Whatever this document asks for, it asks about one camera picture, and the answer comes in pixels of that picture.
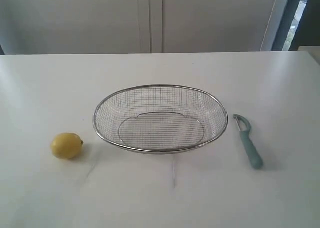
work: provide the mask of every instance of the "light blue peeler handle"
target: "light blue peeler handle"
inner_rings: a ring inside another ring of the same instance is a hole
[[[257,152],[255,145],[252,143],[252,141],[249,137],[249,134],[251,131],[251,124],[249,123],[249,121],[246,118],[244,118],[241,115],[234,114],[233,117],[237,118],[238,120],[241,120],[246,125],[246,130],[240,131],[240,138],[241,138],[242,143],[244,145],[246,154],[248,155],[251,166],[254,169],[262,168],[264,162],[263,162],[261,156],[259,155],[259,153]]]

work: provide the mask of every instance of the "stainless steel rim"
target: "stainless steel rim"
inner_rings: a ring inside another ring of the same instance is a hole
[[[183,88],[183,89],[190,89],[190,90],[195,90],[195,91],[198,91],[198,92],[201,92],[201,93],[204,93],[208,96],[210,96],[212,99],[214,99],[217,103],[219,103],[219,105],[221,106],[222,110],[223,110],[223,114],[225,116],[225,126],[224,128],[222,129],[222,131],[214,138],[210,139],[210,140],[207,140],[205,142],[201,142],[199,144],[196,144],[196,145],[190,145],[190,146],[184,146],[184,147],[181,147],[181,148],[175,148],[175,149],[172,149],[172,148],[162,148],[162,149],[142,149],[142,148],[137,148],[137,147],[130,147],[130,146],[126,146],[126,145],[123,145],[123,144],[118,144],[118,143],[115,143],[107,138],[105,138],[99,131],[98,131],[98,128],[97,128],[97,124],[96,124],[96,117],[97,117],[97,112],[99,110],[99,108],[101,107],[101,105],[106,101],[108,100],[109,98],[111,98],[112,96],[116,95],[116,94],[119,94],[119,93],[122,93],[122,92],[125,92],[125,91],[129,91],[129,90],[134,90],[134,89],[141,89],[141,88],[149,88],[149,87],[177,87],[177,88]],[[129,150],[129,151],[133,151],[133,152],[138,152],[138,153],[146,153],[146,154],[172,154],[172,153],[180,153],[180,152],[184,152],[184,151],[187,151],[187,150],[193,150],[193,149],[196,149],[196,148],[199,148],[199,147],[202,147],[206,144],[209,144],[215,140],[217,140],[218,138],[220,138],[223,133],[225,132],[225,130],[227,129],[227,126],[228,126],[228,123],[229,123],[229,118],[228,118],[228,113],[225,109],[225,107],[222,105],[222,103],[220,102],[219,99],[217,99],[215,96],[213,96],[212,94],[206,92],[206,91],[203,91],[201,89],[196,89],[196,88],[193,88],[193,87],[188,87],[188,86],[183,86],[183,85],[171,85],[171,84],[150,84],[150,85],[141,85],[141,86],[134,86],[134,87],[130,87],[130,88],[126,88],[126,89],[122,89],[122,90],[119,90],[119,91],[116,91],[112,94],[110,94],[109,96],[105,97],[99,104],[98,106],[96,107],[95,111],[94,111],[94,115],[93,115],[93,128],[95,130],[95,132],[97,133],[97,135],[103,139],[104,141],[110,143],[110,144],[113,144],[113,145],[116,145],[122,149],[125,149],[125,150]]]

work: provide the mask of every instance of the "wire mesh strainer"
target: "wire mesh strainer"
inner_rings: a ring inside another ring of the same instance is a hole
[[[141,153],[194,149],[218,139],[228,114],[213,95],[179,85],[144,85],[115,92],[95,109],[93,126],[105,141]]]

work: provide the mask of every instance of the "yellow lemon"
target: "yellow lemon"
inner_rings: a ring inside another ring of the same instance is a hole
[[[53,139],[50,147],[55,157],[71,159],[81,152],[83,143],[77,134],[61,133]]]

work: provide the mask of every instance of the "white tabletop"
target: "white tabletop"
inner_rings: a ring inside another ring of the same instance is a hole
[[[224,135],[145,155],[94,132],[105,96],[180,84],[220,99]],[[320,66],[307,52],[0,56],[0,227],[320,227]],[[233,113],[252,124],[253,170]],[[84,140],[52,156],[57,133]]]

